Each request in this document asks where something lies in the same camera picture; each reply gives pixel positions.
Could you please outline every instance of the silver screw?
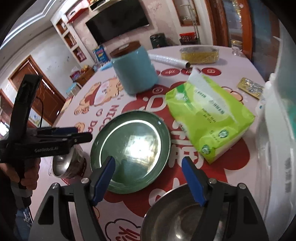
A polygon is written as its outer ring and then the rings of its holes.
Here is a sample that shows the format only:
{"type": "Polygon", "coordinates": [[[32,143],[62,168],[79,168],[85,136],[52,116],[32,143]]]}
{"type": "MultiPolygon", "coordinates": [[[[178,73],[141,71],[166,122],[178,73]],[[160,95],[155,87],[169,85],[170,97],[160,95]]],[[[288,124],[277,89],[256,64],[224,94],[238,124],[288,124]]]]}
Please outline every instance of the silver screw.
{"type": "Polygon", "coordinates": [[[81,183],[86,184],[89,182],[89,179],[87,177],[84,177],[81,179],[81,183]]]}
{"type": "Polygon", "coordinates": [[[52,189],[56,189],[56,188],[58,188],[59,187],[59,184],[58,183],[53,183],[52,184],[52,189]]]}
{"type": "Polygon", "coordinates": [[[209,179],[209,183],[210,183],[210,184],[215,184],[215,183],[217,183],[217,180],[214,179],[214,178],[210,178],[210,179],[209,179]]]}
{"type": "Polygon", "coordinates": [[[245,184],[243,184],[243,183],[240,183],[240,184],[239,184],[239,188],[240,188],[240,189],[246,189],[247,186],[246,186],[245,184]]]}

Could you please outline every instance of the human hand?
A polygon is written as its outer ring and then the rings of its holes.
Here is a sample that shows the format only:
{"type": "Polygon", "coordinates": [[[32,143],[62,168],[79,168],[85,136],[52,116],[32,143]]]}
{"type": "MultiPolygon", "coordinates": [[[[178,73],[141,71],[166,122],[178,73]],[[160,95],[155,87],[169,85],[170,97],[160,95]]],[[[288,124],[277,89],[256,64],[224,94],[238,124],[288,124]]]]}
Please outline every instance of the human hand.
{"type": "Polygon", "coordinates": [[[35,190],[37,188],[37,180],[39,178],[38,172],[40,169],[40,161],[40,158],[36,158],[34,167],[26,171],[24,174],[25,178],[22,178],[21,180],[15,169],[10,164],[0,163],[0,169],[6,176],[9,177],[11,181],[14,181],[16,183],[20,182],[27,189],[35,190]]]}

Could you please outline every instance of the television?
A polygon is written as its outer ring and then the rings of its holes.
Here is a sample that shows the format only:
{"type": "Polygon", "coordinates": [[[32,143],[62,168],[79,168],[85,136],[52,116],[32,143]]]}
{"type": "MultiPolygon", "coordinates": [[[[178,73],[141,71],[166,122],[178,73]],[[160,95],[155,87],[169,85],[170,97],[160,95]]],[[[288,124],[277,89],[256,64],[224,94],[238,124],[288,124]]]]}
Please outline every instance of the television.
{"type": "Polygon", "coordinates": [[[148,26],[139,0],[121,0],[86,22],[98,45],[133,29],[148,26]]]}

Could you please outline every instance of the yellow food container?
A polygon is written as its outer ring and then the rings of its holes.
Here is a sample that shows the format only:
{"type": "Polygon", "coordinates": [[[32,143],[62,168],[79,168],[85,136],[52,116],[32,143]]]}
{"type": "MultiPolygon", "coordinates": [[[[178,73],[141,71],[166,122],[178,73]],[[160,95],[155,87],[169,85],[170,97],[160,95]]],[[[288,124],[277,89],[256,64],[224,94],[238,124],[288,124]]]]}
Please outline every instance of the yellow food container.
{"type": "Polygon", "coordinates": [[[191,64],[212,64],[219,60],[219,50],[209,46],[195,46],[180,49],[181,58],[191,64]]]}

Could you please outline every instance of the round table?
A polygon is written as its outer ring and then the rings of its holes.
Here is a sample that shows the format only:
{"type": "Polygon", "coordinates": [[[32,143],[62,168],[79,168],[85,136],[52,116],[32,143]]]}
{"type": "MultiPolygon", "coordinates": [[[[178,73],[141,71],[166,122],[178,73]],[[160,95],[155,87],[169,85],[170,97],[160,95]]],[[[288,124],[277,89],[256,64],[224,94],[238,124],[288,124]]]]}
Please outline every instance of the round table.
{"type": "MultiPolygon", "coordinates": [[[[148,52],[180,58],[179,50],[182,47],[165,47],[148,52]]],[[[246,57],[234,56],[231,53],[231,48],[219,46],[217,48],[219,48],[220,55],[217,63],[197,65],[197,67],[221,87],[233,94],[255,114],[257,99],[239,90],[237,84],[243,77],[249,78],[261,85],[264,85],[264,80],[246,57]]],[[[218,160],[209,165],[179,128],[176,121],[170,115],[165,102],[165,93],[187,81],[190,71],[156,62],[154,62],[154,66],[159,75],[158,83],[152,89],[136,96],[126,94],[116,78],[113,68],[96,72],[73,98],[57,122],[57,127],[76,126],[81,132],[89,131],[93,134],[94,140],[98,132],[111,119],[122,112],[140,109],[157,114],[169,128],[172,145],[170,157],[166,167],[155,182],[143,190],[132,194],[120,195],[107,192],[104,200],[97,205],[95,213],[107,240],[140,240],[140,228],[147,210],[167,191],[186,182],[181,170],[181,160],[185,156],[190,156],[195,166],[203,169],[208,177],[213,177],[232,185],[243,182],[248,186],[252,194],[255,191],[258,161],[255,148],[257,118],[242,139],[218,160]]],[[[88,155],[92,143],[93,141],[81,145],[84,152],[88,155]]],[[[90,175],[89,159],[87,161],[84,176],[90,175]]],[[[41,179],[44,179],[43,175],[50,175],[50,171],[44,171],[44,169],[41,168],[43,172],[40,173],[41,179]]],[[[75,177],[64,181],[70,184],[80,178],[75,177]]],[[[51,183],[47,183],[47,186],[43,186],[43,188],[47,190],[50,185],[51,183]]],[[[73,206],[70,207],[70,212],[72,216],[75,216],[73,206]]],[[[79,232],[76,235],[78,240],[82,238],[79,232]]]]}

